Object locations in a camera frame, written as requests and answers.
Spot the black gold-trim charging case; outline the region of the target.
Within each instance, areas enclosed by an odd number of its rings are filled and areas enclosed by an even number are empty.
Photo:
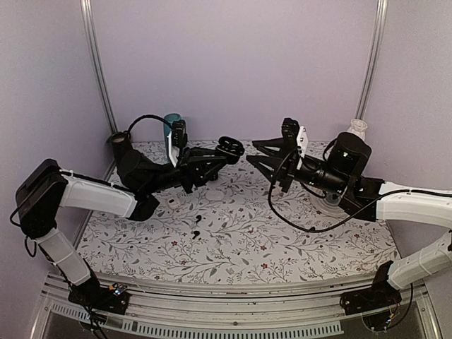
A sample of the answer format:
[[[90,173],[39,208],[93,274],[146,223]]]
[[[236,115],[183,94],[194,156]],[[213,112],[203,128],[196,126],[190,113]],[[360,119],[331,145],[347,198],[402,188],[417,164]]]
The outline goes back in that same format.
[[[234,165],[239,162],[239,159],[243,154],[243,144],[229,136],[220,137],[218,144],[215,147],[215,155],[225,157],[229,165]]]

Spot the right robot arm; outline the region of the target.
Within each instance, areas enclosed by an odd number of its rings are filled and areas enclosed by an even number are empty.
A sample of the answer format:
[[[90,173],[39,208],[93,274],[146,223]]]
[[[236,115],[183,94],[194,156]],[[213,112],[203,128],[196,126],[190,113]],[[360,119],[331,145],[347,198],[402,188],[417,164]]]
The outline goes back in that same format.
[[[349,219],[369,222],[404,220],[451,228],[451,192],[398,185],[363,176],[371,148],[358,136],[340,133],[317,159],[305,153],[300,137],[255,141],[260,155],[247,161],[271,186],[286,192],[292,182],[337,194]],[[451,267],[451,231],[405,258],[379,266],[368,288],[345,292],[340,305],[347,315],[388,307],[401,301],[400,290]]]

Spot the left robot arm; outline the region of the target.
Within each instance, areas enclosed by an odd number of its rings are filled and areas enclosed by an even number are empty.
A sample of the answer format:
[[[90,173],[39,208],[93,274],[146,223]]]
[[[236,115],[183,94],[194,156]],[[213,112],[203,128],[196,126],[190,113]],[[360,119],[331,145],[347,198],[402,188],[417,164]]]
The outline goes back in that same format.
[[[225,148],[185,148],[174,161],[157,164],[135,149],[123,154],[117,174],[121,186],[65,171],[56,160],[46,159],[16,192],[15,223],[66,278],[69,301],[88,311],[125,314],[130,295],[118,283],[102,287],[88,263],[57,228],[58,209],[81,208],[118,215],[132,221],[146,221],[159,206],[154,194],[172,187],[191,193],[211,180],[240,154]]]

